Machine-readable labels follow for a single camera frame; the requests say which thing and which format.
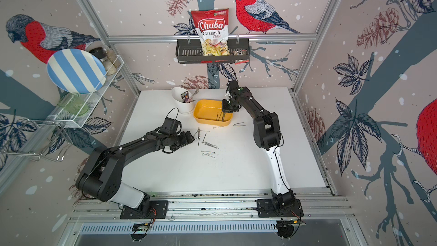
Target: brand logo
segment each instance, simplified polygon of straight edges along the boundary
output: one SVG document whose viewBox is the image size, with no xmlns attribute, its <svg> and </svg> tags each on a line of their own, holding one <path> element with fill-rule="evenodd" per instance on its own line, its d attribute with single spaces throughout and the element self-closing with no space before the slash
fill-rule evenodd
<svg viewBox="0 0 437 246">
<path fill-rule="evenodd" d="M 225 28 L 224 19 L 206 18 L 198 23 L 200 31 L 204 30 L 223 30 Z"/>
</svg>

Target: red bird illustration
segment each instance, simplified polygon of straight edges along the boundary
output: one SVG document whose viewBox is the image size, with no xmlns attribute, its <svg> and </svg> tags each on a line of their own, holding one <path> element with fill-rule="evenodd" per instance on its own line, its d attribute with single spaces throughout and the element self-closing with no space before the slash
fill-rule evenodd
<svg viewBox="0 0 437 246">
<path fill-rule="evenodd" d="M 429 168 L 431 168 L 431 170 L 433 170 L 437 175 L 437 99 L 427 105 L 419 114 L 416 130 L 418 143 L 418 148 L 416 149 L 403 145 L 398 135 L 391 134 L 397 138 L 399 145 L 401 146 L 401 151 L 399 151 L 396 156 L 401 156 L 403 149 L 419 154 L 425 159 Z M 431 189 L 425 189 L 417 180 L 414 180 L 413 183 L 417 183 L 423 191 L 425 191 L 427 199 L 423 201 L 427 203 L 431 202 L 429 195 L 432 191 L 437 189 L 437 184 Z"/>
<path fill-rule="evenodd" d="M 237 19 L 249 31 L 266 33 L 271 29 L 286 29 L 293 33 L 300 33 L 290 28 L 275 8 L 265 0 L 235 0 Z"/>
<path fill-rule="evenodd" d="M 67 28 L 46 25 L 24 14 L 11 17 L 6 22 L 6 31 L 13 43 L 20 41 L 43 63 L 47 63 L 57 51 L 72 48 L 85 50 L 91 42 L 100 40 Z"/>
</svg>

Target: bird wallpaper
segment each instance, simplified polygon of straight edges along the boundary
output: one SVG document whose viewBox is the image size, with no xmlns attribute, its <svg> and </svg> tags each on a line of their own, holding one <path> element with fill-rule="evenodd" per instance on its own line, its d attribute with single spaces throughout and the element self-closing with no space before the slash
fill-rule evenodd
<svg viewBox="0 0 437 246">
<path fill-rule="evenodd" d="M 196 35 L 191 11 L 229 8 L 229 33 L 315 33 L 329 0 L 89 0 L 111 36 Z M 298 93 L 326 171 L 354 203 L 369 245 L 433 245 L 437 210 L 435 0 L 342 0 Z M 0 146 L 17 150 L 65 92 L 48 58 L 100 44 L 76 0 L 0 0 Z M 250 62 L 180 64 L 174 43 L 117 44 L 140 90 L 295 87 L 309 41 L 250 42 Z M 0 197 L 2 242 L 54 245 L 84 198 L 74 180 L 88 154 L 122 132 L 134 95 L 122 75 L 62 163 L 29 163 Z M 23 129 L 22 134 L 14 133 Z M 51 147 L 57 154 L 65 140 Z M 2 171 L 14 156 L 0 156 Z M 17 231 L 22 222 L 32 228 Z"/>
<path fill-rule="evenodd" d="M 369 245 L 434 245 L 436 0 L 342 0 L 299 100 Z"/>
</svg>

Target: black metal basket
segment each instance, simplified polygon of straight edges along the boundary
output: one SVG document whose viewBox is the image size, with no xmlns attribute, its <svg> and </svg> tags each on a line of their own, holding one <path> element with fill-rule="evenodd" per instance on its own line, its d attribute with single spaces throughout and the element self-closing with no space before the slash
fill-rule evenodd
<svg viewBox="0 0 437 246">
<path fill-rule="evenodd" d="M 178 40 L 176 45 L 176 58 L 180 64 L 200 64 L 200 63 L 235 63 L 235 61 L 249 60 L 250 49 L 249 39 L 232 38 L 228 39 L 227 45 L 229 52 L 232 54 L 234 51 L 246 50 L 244 55 L 223 55 L 223 56 L 203 56 L 202 45 L 200 39 Z"/>
</svg>

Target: yellow bowl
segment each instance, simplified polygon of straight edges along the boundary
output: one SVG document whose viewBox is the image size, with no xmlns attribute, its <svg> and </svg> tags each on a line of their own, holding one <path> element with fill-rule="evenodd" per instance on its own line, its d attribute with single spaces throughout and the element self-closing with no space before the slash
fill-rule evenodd
<svg viewBox="0 0 437 246">
<path fill-rule="evenodd" d="M 231 123 L 232 113 L 226 113 L 224 120 L 221 121 L 223 114 L 221 111 L 221 101 L 215 100 L 198 101 L 193 113 L 198 123 L 227 126 Z"/>
</svg>

